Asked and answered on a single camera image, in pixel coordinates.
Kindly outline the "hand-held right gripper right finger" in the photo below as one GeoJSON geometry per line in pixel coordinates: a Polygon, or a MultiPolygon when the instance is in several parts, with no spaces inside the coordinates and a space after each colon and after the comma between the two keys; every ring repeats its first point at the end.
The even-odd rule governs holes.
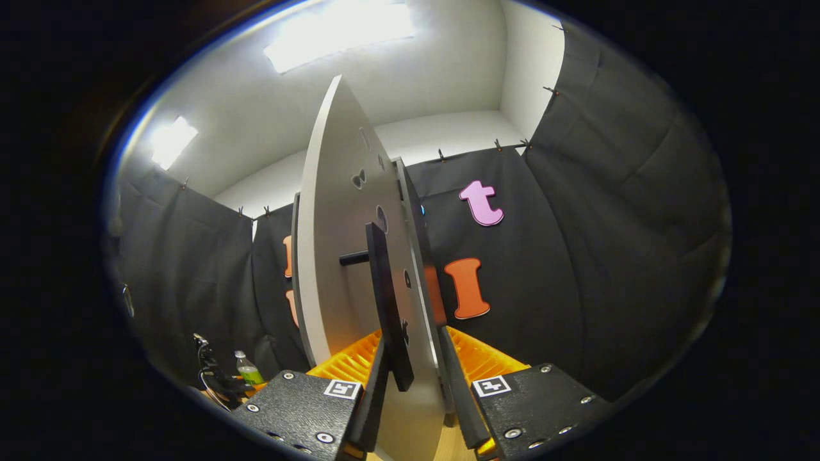
{"type": "Polygon", "coordinates": [[[522,364],[451,327],[439,340],[463,439],[477,458],[544,458],[612,416],[612,403],[555,364],[522,364]]]}

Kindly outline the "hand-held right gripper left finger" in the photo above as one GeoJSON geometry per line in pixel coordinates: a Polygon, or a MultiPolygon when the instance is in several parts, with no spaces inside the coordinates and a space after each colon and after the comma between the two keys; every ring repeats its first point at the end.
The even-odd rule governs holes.
{"type": "Polygon", "coordinates": [[[286,458],[366,458],[377,445],[388,362],[376,330],[307,373],[282,371],[231,415],[286,458]]]}

